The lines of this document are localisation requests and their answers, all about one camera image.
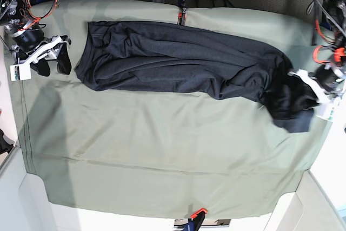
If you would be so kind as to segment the dark navy T-shirt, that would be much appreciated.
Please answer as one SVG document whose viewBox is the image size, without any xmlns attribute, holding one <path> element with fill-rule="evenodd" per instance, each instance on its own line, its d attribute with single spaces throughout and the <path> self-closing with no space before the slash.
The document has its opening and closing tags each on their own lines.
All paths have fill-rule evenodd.
<svg viewBox="0 0 346 231">
<path fill-rule="evenodd" d="M 89 22 L 75 72 L 94 91 L 108 89 L 243 97 L 266 107 L 273 123 L 304 133 L 317 97 L 292 76 L 290 59 L 253 39 L 162 22 Z"/>
</svg>

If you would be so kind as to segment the light green table cloth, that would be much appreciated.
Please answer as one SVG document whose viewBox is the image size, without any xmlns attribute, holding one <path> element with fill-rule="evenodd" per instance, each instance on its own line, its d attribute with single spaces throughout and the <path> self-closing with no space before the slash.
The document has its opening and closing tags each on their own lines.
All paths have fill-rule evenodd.
<svg viewBox="0 0 346 231">
<path fill-rule="evenodd" d="M 307 133 L 276 127 L 265 107 L 204 93 L 96 92 L 76 74 L 10 81 L 28 173 L 50 202 L 177 219 L 272 212 L 315 161 L 330 122 Z"/>
</svg>

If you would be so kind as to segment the orange blue clamp front centre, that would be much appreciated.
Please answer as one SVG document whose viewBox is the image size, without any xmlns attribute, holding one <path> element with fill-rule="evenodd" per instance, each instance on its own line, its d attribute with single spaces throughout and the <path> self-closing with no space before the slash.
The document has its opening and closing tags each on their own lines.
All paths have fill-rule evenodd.
<svg viewBox="0 0 346 231">
<path fill-rule="evenodd" d="M 188 223 L 184 225 L 183 231 L 199 231 L 207 213 L 208 211 L 205 208 L 194 212 L 188 219 Z"/>
</svg>

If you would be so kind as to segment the blue handled clamp top centre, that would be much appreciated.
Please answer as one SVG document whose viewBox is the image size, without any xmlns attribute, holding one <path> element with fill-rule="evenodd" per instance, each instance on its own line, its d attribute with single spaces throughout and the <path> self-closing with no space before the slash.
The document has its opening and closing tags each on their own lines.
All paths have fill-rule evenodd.
<svg viewBox="0 0 346 231">
<path fill-rule="evenodd" d="M 185 26 L 185 19 L 186 19 L 186 7 L 185 7 L 185 0 L 178 0 L 178 7 L 181 9 L 181 12 L 178 16 L 178 25 Z"/>
</svg>

